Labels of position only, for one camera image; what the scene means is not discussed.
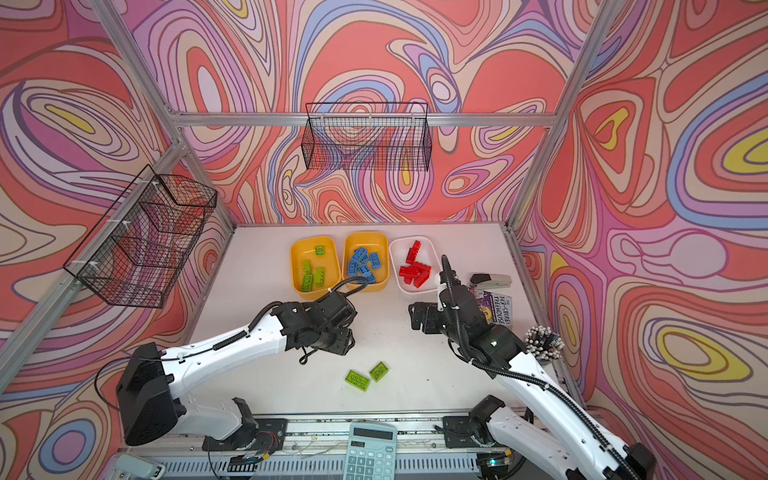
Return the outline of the blue lego brick studs up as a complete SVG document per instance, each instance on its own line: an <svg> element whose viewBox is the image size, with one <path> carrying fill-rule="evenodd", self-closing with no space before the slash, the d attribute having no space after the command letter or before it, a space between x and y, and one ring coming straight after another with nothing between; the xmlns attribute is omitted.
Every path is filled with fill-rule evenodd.
<svg viewBox="0 0 768 480"><path fill-rule="evenodd" d="M371 268L373 270L379 270L382 268L382 263L379 257L379 254L377 252L372 252L369 254L369 259L371 263Z"/></svg>

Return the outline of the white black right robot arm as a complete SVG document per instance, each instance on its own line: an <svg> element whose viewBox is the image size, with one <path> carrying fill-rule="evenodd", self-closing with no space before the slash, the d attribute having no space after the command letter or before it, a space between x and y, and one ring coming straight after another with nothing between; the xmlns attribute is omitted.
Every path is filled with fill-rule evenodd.
<svg viewBox="0 0 768 480"><path fill-rule="evenodd" d="M412 329L446 336L460 360L511 390L542 424L523 420L489 395L469 414L481 443L509 447L554 479L652 478L654 454L599 424L517 335L486 320L467 287L442 286L437 302L415 302L408 311Z"/></svg>

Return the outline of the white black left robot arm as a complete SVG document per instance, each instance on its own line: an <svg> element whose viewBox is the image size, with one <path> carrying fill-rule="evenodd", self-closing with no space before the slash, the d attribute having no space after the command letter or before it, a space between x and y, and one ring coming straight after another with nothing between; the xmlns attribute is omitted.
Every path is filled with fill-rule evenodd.
<svg viewBox="0 0 768 480"><path fill-rule="evenodd" d="M131 355L116 387L128 446L167 434L204 436L212 449L252 448L259 426L247 402L234 397L206 404L194 390L261 357L297 349L344 356L354 346L357 315L347 294L330 290L316 301L273 301L247 325L194 344L161 350L150 342Z"/></svg>

